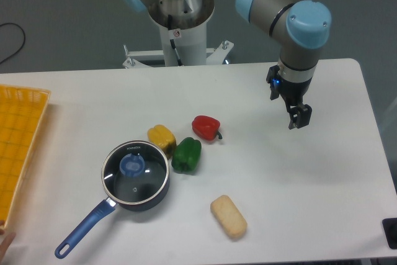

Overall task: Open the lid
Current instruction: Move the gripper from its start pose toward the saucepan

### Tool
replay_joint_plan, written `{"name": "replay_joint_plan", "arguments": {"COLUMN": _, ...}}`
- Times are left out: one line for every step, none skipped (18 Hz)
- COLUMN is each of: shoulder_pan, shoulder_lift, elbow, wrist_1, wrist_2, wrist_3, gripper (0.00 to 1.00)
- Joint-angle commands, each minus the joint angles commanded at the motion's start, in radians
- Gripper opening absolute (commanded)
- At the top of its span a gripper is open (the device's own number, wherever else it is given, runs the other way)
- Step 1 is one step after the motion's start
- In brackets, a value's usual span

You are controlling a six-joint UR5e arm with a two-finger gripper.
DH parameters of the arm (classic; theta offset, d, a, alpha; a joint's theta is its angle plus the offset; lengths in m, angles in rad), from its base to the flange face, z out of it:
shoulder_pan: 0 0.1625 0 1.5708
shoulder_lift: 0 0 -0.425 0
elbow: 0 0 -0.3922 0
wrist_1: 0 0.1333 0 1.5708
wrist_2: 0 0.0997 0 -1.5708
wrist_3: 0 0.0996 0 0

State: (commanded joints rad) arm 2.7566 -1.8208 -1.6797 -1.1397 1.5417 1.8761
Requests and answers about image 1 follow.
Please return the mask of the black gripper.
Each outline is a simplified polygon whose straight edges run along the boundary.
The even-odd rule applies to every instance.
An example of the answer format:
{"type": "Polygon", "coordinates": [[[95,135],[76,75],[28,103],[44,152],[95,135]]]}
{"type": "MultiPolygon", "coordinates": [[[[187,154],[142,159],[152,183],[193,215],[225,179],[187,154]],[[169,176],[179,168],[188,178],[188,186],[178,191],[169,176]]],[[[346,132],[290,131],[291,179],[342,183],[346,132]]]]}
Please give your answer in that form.
{"type": "Polygon", "coordinates": [[[312,69],[296,70],[282,61],[277,66],[277,93],[285,101],[286,110],[290,116],[288,128],[302,128],[310,123],[312,108],[303,103],[303,96],[307,92],[311,80],[312,69]]]}

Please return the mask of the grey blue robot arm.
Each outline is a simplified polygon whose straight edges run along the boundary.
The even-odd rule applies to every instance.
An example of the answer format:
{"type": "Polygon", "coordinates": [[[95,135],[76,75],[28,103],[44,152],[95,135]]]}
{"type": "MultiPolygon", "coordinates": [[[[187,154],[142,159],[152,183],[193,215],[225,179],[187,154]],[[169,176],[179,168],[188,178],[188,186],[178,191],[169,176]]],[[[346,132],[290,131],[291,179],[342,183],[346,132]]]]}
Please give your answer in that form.
{"type": "MultiPolygon", "coordinates": [[[[136,12],[147,11],[158,26],[166,66],[206,65],[207,22],[214,0],[124,0],[136,12]]],[[[238,14],[281,46],[279,61],[266,81],[270,97],[281,97],[290,128],[310,122],[303,102],[332,24],[328,8],[315,0],[235,0],[238,14]]]]}

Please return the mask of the person hand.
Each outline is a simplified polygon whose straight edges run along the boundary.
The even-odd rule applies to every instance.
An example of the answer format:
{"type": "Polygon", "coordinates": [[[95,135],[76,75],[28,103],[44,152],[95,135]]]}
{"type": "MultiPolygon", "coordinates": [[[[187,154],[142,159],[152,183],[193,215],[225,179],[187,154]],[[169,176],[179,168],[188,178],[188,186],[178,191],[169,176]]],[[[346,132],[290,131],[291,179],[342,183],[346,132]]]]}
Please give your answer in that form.
{"type": "Polygon", "coordinates": [[[4,239],[1,241],[1,257],[3,258],[11,243],[14,241],[16,237],[15,232],[6,233],[6,229],[4,228],[5,221],[1,220],[1,236],[4,236],[4,239]]]}

